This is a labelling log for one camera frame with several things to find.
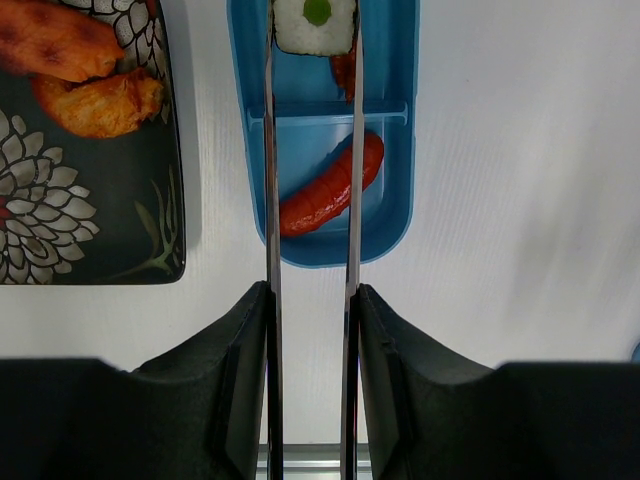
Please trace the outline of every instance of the chicken piece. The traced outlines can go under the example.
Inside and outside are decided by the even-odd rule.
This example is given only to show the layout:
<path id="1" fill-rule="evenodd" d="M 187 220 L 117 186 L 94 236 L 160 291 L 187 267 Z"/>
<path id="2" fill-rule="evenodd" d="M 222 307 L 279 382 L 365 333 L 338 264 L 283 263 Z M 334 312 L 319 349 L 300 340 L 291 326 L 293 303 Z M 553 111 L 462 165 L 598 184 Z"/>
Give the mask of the chicken piece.
<path id="1" fill-rule="evenodd" d="M 0 68 L 81 83 L 124 58 L 113 28 L 42 0 L 0 0 Z"/>
<path id="2" fill-rule="evenodd" d="M 113 138 L 136 131 L 162 108 L 163 85 L 142 67 L 81 86 L 45 75 L 32 78 L 31 85 L 47 114 L 80 137 Z"/>
<path id="3" fill-rule="evenodd" d="M 349 53 L 331 57 L 329 61 L 336 85 L 344 90 L 349 105 L 356 95 L 356 39 Z"/>

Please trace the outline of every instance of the white surface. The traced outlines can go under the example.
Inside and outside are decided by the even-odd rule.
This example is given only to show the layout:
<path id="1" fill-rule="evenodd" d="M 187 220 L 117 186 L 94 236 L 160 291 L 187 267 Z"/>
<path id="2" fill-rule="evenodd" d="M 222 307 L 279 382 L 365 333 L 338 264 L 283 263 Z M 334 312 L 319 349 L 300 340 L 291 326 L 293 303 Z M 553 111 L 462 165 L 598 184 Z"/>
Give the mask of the white surface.
<path id="1" fill-rule="evenodd" d="M 186 275 L 166 287 L 2 288 L 2 355 L 133 368 L 264 278 L 225 2 L 164 9 Z M 635 0 L 423 2 L 413 223 L 364 281 L 489 365 L 629 358 L 640 340 L 639 22 Z M 338 441 L 344 281 L 342 269 L 283 266 L 288 443 Z"/>

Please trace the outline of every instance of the chopsticks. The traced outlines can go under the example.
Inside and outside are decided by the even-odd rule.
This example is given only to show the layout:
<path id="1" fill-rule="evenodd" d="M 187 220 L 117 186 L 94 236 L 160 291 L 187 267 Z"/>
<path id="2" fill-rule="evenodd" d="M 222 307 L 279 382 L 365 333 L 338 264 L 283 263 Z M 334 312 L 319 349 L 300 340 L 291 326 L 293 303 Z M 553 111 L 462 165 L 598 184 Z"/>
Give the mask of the chopsticks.
<path id="1" fill-rule="evenodd" d="M 342 406 L 340 431 L 340 473 L 343 480 L 357 477 L 358 430 L 358 341 L 360 334 L 358 288 L 362 236 L 362 172 L 364 159 L 364 65 L 360 2 L 357 2 L 356 88 L 354 98 L 349 250 L 344 307 Z M 264 150 L 267 220 L 267 282 L 270 287 L 270 316 L 267 324 L 268 477 L 284 475 L 282 422 L 282 302 L 280 271 L 280 204 L 273 96 L 273 2 L 267 0 L 267 39 L 264 82 Z"/>
<path id="2" fill-rule="evenodd" d="M 280 199 L 273 96 L 273 2 L 267 0 L 267 41 L 264 77 L 264 152 L 267 220 L 267 282 L 270 287 L 267 319 L 267 416 L 269 480 L 282 480 L 282 301 L 280 272 Z"/>
<path id="3" fill-rule="evenodd" d="M 351 206 L 349 209 L 349 250 L 344 306 L 342 350 L 342 408 L 340 435 L 340 476 L 357 478 L 358 456 L 358 340 L 360 336 L 358 287 L 362 240 L 362 170 L 364 160 L 364 65 L 360 1 L 357 5 L 356 89 L 353 102 L 353 157 L 351 165 Z"/>

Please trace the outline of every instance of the rice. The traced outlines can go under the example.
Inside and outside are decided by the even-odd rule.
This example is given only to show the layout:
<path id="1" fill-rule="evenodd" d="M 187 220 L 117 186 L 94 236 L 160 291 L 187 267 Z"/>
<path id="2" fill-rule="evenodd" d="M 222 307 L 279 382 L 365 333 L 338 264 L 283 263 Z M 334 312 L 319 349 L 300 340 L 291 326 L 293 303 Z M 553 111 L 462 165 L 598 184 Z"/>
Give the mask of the rice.
<path id="1" fill-rule="evenodd" d="M 314 25 L 310 12 L 321 15 Z M 356 0 L 275 0 L 276 42 L 283 52 L 328 57 L 351 50 Z"/>

